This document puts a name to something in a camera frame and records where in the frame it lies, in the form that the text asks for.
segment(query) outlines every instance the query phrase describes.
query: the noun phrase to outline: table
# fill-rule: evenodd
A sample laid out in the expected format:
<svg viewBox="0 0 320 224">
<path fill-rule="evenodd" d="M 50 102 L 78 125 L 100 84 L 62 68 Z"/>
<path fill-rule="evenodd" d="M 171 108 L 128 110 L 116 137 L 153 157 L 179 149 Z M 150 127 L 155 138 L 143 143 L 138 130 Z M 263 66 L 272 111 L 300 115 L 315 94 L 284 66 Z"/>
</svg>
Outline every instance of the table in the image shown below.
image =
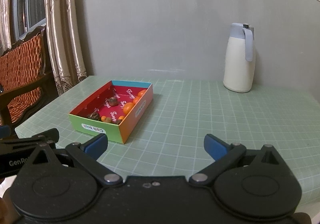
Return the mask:
<svg viewBox="0 0 320 224">
<path fill-rule="evenodd" d="M 109 78 L 91 76 L 16 128 L 20 138 L 50 128 L 60 132 L 58 147 L 92 136 L 73 130 L 68 113 Z M 320 195 L 320 105 L 308 93 L 253 86 L 249 93 L 227 90 L 221 82 L 118 78 L 152 82 L 154 100 L 125 145 L 110 142 L 100 163 L 121 175 L 185 175 L 213 162 L 203 148 L 212 133 L 227 143 L 260 149 L 272 144 L 299 180 L 300 204 Z"/>
</svg>

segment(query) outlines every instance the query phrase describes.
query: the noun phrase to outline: beige curtain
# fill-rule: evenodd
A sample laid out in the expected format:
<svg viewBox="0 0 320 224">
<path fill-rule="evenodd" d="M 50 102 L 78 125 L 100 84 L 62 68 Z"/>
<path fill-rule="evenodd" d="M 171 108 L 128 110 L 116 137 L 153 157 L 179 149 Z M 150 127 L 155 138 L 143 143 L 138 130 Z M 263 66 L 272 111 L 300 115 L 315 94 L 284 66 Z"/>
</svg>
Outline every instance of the beige curtain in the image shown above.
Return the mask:
<svg viewBox="0 0 320 224">
<path fill-rule="evenodd" d="M 44 0 L 52 70 L 59 95 L 87 78 L 75 0 Z"/>
<path fill-rule="evenodd" d="M 11 48 L 9 1 L 0 0 L 0 41 L 3 51 Z"/>
</svg>

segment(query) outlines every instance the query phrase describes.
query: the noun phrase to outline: orange cushion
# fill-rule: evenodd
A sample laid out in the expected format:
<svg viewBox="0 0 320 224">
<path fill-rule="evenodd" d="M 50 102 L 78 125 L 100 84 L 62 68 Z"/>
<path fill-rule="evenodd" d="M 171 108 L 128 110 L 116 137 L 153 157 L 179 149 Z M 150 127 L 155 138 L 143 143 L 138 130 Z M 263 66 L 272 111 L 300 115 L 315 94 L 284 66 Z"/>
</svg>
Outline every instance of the orange cushion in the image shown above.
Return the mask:
<svg viewBox="0 0 320 224">
<path fill-rule="evenodd" d="M 8 105 L 8 109 L 9 109 L 9 112 L 10 112 L 12 123 L 17 121 L 18 118 L 24 112 L 24 110 L 29 106 L 30 105 L 26 105 L 26 104 L 23 104 L 23 103 L 19 103 L 16 100 L 12 100 Z"/>
<path fill-rule="evenodd" d="M 35 80 L 42 65 L 41 37 L 36 35 L 14 50 L 0 57 L 0 84 L 4 91 Z M 12 122 L 40 98 L 40 88 L 14 98 L 9 104 Z"/>
</svg>

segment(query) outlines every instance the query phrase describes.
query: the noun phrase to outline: cardboard box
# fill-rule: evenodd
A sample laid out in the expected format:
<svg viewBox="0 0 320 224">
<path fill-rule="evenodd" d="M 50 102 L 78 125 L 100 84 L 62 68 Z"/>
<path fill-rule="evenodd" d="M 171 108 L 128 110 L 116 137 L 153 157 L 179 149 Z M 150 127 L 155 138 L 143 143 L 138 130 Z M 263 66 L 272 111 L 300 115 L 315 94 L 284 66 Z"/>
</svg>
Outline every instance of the cardboard box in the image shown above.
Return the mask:
<svg viewBox="0 0 320 224">
<path fill-rule="evenodd" d="M 125 115 L 125 103 L 132 102 L 141 90 L 146 90 L 145 94 L 129 114 Z M 119 101 L 119 105 L 114 107 L 108 104 L 108 99 L 113 96 Z M 152 83 L 110 81 L 75 107 L 69 113 L 69 118 L 76 131 L 92 136 L 105 133 L 110 141 L 124 144 L 152 99 Z M 120 116 L 125 118 L 119 125 L 88 119 L 87 116 L 94 111 L 98 112 L 100 117 L 111 117 L 113 122 Z"/>
</svg>

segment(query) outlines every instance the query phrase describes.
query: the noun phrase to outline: orange fruit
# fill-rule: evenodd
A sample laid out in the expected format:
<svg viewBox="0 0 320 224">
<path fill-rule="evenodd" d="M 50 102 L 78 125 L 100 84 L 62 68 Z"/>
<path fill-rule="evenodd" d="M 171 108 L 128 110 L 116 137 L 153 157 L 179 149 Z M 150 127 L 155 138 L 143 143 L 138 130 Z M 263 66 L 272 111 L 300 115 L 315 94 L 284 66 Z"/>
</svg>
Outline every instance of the orange fruit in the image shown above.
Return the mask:
<svg viewBox="0 0 320 224">
<path fill-rule="evenodd" d="M 125 104 L 125 106 L 123 107 L 123 113 L 124 114 L 129 114 L 130 110 L 132 110 L 132 108 L 134 107 L 134 104 L 132 102 L 128 102 Z"/>
<path fill-rule="evenodd" d="M 140 100 L 140 97 L 135 97 L 132 102 L 133 104 L 137 104 L 139 100 Z"/>
<path fill-rule="evenodd" d="M 142 90 L 142 91 L 140 91 L 140 92 L 138 93 L 138 97 L 142 97 L 143 94 L 144 94 L 146 91 L 147 91 L 147 90 Z"/>
</svg>

